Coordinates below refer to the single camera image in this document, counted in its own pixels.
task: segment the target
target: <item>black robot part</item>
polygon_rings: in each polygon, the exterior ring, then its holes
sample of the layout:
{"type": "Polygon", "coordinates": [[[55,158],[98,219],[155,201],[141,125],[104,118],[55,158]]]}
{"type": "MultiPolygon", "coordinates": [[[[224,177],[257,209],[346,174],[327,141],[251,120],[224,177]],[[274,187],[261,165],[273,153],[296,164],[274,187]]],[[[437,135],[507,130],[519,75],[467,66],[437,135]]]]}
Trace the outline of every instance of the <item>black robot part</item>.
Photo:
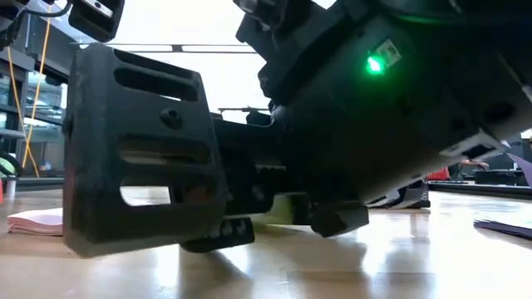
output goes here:
{"type": "Polygon", "coordinates": [[[467,24],[468,12],[437,1],[264,3],[272,9],[245,3],[237,38],[267,62],[270,121],[211,116],[196,72],[102,45],[80,51],[64,126],[71,248],[251,243],[249,215],[275,194],[304,194],[315,232],[345,233],[389,190],[500,153],[500,140],[532,127],[532,37],[520,18],[467,24]],[[172,203],[127,206],[122,185],[168,186],[172,203]]]}
{"type": "Polygon", "coordinates": [[[73,64],[64,125],[67,245],[91,256],[217,229],[228,192],[200,74],[103,45],[73,64]],[[165,121],[172,116],[179,127],[165,121]],[[135,185],[168,186],[174,202],[128,206],[120,187],[135,185]]]}
{"type": "Polygon", "coordinates": [[[237,37],[267,61],[259,81],[283,162],[315,200],[366,203],[501,152],[499,140],[532,125],[531,40],[517,33],[530,25],[424,24],[395,13],[463,20],[452,7],[416,3],[391,13],[377,1],[339,0],[277,46],[273,30],[244,17],[237,37]]]}

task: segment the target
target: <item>wire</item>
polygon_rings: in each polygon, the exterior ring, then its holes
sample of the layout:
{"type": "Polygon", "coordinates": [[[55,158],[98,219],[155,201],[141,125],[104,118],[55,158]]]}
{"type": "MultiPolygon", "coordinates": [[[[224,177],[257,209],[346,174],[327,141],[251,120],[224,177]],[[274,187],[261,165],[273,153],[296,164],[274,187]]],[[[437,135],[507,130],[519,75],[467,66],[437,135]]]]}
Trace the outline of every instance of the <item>wire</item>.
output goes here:
{"type": "MultiPolygon", "coordinates": [[[[15,82],[15,71],[13,70],[13,60],[11,58],[11,47],[7,47],[7,58],[9,60],[9,72],[11,75],[11,83],[13,87],[13,94],[15,95],[15,103],[17,104],[17,112],[18,112],[18,121],[21,124],[22,127],[22,133],[24,134],[24,140],[26,141],[26,145],[29,145],[29,139],[26,136],[26,129],[24,129],[24,119],[22,118],[22,111],[20,109],[20,100],[18,99],[18,91],[17,91],[17,83],[15,82]]],[[[35,174],[37,177],[39,177],[39,168],[37,167],[37,163],[35,163],[35,159],[33,158],[31,150],[29,151],[30,159],[33,163],[33,168],[35,169],[35,174]]]]}
{"type": "MultiPolygon", "coordinates": [[[[33,110],[32,110],[32,120],[35,119],[35,111],[37,110],[37,101],[39,100],[39,93],[41,92],[41,81],[42,81],[42,72],[44,71],[44,62],[47,57],[47,46],[48,38],[50,36],[50,21],[52,19],[48,18],[47,20],[47,30],[44,35],[44,45],[42,45],[42,59],[41,65],[39,67],[39,78],[37,79],[37,89],[35,91],[35,100],[33,101],[33,110]]],[[[27,135],[26,150],[24,151],[24,159],[22,160],[22,167],[26,167],[27,154],[30,151],[30,139],[32,138],[33,133],[33,121],[30,123],[30,132],[27,135]]]]}
{"type": "Polygon", "coordinates": [[[532,16],[523,14],[516,16],[513,13],[507,14],[454,14],[444,12],[410,12],[406,9],[395,7],[385,2],[386,0],[372,0],[378,8],[384,10],[394,17],[408,22],[419,22],[434,25],[475,25],[494,26],[516,23],[532,23],[532,16]]]}
{"type": "Polygon", "coordinates": [[[62,15],[67,14],[67,12],[71,8],[72,8],[72,3],[68,2],[66,6],[58,12],[50,12],[50,9],[48,9],[48,12],[38,12],[38,11],[31,10],[31,9],[25,9],[24,12],[32,14],[34,16],[39,16],[39,17],[60,17],[62,15]]]}

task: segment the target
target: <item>wooden floor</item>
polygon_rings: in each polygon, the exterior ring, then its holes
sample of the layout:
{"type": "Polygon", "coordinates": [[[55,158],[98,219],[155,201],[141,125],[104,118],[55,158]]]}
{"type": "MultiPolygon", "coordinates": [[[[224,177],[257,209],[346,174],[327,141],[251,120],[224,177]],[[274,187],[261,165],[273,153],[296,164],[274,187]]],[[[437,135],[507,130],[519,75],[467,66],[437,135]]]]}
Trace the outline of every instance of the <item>wooden floor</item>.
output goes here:
{"type": "MultiPolygon", "coordinates": [[[[261,228],[255,244],[208,255],[168,246],[89,260],[60,238],[0,233],[0,299],[532,298],[532,242],[472,226],[477,212],[532,216],[532,204],[431,201],[426,212],[373,212],[370,225],[338,238],[261,228]]],[[[58,192],[20,194],[0,206],[0,229],[10,213],[59,206],[58,192]]]]}

